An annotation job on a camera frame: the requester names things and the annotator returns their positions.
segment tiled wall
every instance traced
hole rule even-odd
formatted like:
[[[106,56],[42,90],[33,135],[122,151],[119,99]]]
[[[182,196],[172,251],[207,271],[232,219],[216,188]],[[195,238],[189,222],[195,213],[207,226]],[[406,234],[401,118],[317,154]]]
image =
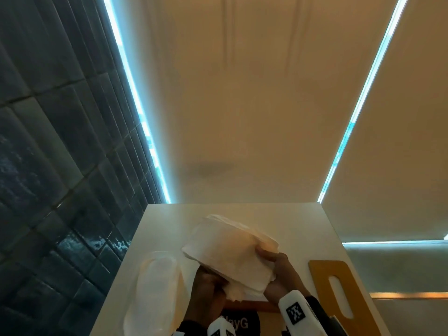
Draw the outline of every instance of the tiled wall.
[[[88,335],[164,203],[103,0],[0,0],[0,334]]]

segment white table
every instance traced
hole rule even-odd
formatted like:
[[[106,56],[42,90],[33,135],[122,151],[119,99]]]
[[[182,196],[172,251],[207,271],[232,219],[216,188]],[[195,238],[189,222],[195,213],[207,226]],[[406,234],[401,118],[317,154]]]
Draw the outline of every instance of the white table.
[[[364,288],[344,246],[319,203],[288,204],[157,204],[148,205],[131,246],[104,302],[91,336],[121,335],[122,321],[133,296],[140,264],[153,251],[178,256],[188,293],[198,267],[183,257],[180,248],[202,217],[221,214],[276,239],[279,250],[300,274],[305,286],[317,295],[308,261],[342,260],[348,264],[383,336],[390,336],[372,299]],[[259,313],[261,335],[280,335],[280,314]]]

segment person's left hand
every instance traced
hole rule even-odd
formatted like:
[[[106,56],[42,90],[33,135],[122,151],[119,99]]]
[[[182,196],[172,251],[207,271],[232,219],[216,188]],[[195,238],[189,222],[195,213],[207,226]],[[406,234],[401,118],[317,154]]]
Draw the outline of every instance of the person's left hand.
[[[201,265],[194,277],[184,321],[198,322],[207,329],[221,315],[226,301],[223,287],[227,283],[227,280]]]

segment black sleeve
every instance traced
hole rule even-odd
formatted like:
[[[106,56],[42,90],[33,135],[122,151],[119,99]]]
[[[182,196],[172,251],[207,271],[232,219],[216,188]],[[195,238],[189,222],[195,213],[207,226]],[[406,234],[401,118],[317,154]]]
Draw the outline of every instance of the black sleeve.
[[[207,329],[194,321],[182,321],[176,331],[185,333],[185,336],[207,336]]]
[[[305,299],[310,305],[311,310],[316,315],[317,319],[319,320],[320,324],[322,325],[322,328],[327,333],[327,335],[333,336],[335,334],[335,331],[332,322],[328,317],[327,313],[325,312],[325,310],[320,305],[319,301],[313,296],[305,297]]]

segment hand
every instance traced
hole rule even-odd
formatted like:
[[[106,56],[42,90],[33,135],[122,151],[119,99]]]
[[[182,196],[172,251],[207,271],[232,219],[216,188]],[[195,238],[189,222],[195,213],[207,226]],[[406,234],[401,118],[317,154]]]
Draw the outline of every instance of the hand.
[[[264,296],[268,301],[277,306],[279,300],[293,290],[299,290],[305,297],[311,296],[303,285],[299,274],[289,262],[287,255],[263,250],[259,245],[256,246],[255,251],[262,259],[274,263],[276,279],[270,282],[264,290]]]
[[[184,321],[198,322],[207,329],[221,315],[226,301],[223,287],[227,283],[227,280],[201,265],[194,277]]]

